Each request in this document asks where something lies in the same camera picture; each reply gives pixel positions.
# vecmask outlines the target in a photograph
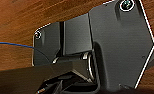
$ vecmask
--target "screw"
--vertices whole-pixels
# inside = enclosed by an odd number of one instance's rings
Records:
[[[40,32],[40,31],[36,31],[36,32],[34,33],[34,35],[35,35],[35,38],[36,38],[36,39],[40,39],[40,38],[41,38],[41,32]]]
[[[124,0],[120,4],[120,9],[123,11],[130,11],[134,7],[133,0]]]

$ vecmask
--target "wood grain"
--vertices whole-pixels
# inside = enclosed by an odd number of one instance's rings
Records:
[[[109,0],[0,0],[0,42],[33,46],[34,31],[48,23],[88,12]],[[154,34],[154,0],[142,0]],[[0,45],[0,71],[32,66],[32,49]],[[154,67],[145,71],[141,88],[154,90]]]

